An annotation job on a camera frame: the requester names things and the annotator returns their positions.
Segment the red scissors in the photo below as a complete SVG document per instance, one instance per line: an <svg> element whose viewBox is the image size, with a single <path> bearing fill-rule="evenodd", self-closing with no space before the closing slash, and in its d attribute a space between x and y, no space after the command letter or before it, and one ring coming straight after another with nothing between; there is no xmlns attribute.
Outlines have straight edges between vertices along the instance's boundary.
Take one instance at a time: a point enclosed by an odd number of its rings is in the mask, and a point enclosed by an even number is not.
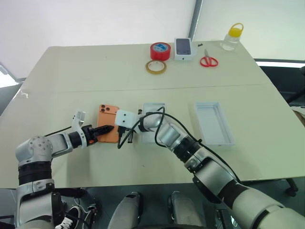
<svg viewBox="0 0 305 229"><path fill-rule="evenodd" d="M200 65L203 67L216 67L218 65L218 60L213 57L210 57L208 51L204 50L205 56L200 59Z"/></svg>

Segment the white tray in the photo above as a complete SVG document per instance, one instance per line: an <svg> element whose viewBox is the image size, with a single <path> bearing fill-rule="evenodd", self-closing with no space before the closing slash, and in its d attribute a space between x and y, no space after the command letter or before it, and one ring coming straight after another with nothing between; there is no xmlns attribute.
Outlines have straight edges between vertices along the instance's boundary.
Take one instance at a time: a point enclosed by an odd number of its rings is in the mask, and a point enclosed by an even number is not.
<svg viewBox="0 0 305 229"><path fill-rule="evenodd" d="M203 142L207 146L234 145L233 136L219 102L197 102L195 112Z"/></svg>

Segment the phone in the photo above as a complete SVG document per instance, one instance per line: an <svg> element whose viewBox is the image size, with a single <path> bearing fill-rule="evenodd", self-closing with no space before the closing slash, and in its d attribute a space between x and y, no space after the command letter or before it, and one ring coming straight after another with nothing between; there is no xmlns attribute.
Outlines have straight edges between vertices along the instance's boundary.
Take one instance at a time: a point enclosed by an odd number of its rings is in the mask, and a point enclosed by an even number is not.
<svg viewBox="0 0 305 229"><path fill-rule="evenodd" d="M99 107L99 115L97 119L97 126L113 125L109 133L97 137L99 142L116 143L119 141L118 126L114 124L116 112L118 111L117 106L111 106L109 104L101 104Z"/></svg>

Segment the white wall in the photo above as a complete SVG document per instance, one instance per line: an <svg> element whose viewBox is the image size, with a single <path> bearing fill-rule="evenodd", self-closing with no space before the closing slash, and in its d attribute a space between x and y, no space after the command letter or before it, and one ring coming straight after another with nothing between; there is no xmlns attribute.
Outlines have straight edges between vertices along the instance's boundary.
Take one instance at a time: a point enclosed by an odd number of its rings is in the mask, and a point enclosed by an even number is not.
<svg viewBox="0 0 305 229"><path fill-rule="evenodd" d="M27 77L50 46L172 42L186 37L195 0L0 0L0 62ZM204 0L195 40L235 22L255 58L305 59L304 0Z"/></svg>

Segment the metal pole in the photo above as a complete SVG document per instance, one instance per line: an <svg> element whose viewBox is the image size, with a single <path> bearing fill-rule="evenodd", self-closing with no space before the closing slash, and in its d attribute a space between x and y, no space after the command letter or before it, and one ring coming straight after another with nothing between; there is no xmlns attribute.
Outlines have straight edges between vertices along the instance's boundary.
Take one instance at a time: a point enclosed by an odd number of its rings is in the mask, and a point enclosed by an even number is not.
<svg viewBox="0 0 305 229"><path fill-rule="evenodd" d="M196 29L197 29L197 24L198 24L198 21L199 21L199 16L200 16L202 3L203 3L203 0L196 0L196 3L195 3L192 23L191 23L190 31L189 31L189 35L188 35L188 38L191 38L192 41L194 39L195 32L196 32Z"/></svg>

